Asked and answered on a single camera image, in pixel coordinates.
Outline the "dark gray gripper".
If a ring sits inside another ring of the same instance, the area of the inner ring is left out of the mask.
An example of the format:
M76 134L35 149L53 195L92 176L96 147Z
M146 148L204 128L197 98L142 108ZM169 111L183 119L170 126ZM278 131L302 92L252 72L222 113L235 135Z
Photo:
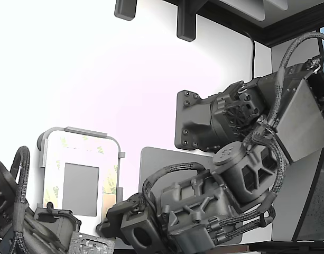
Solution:
M81 221L71 210L39 207L34 220L37 225L33 227L33 236L54 253L68 253L71 237L81 227Z

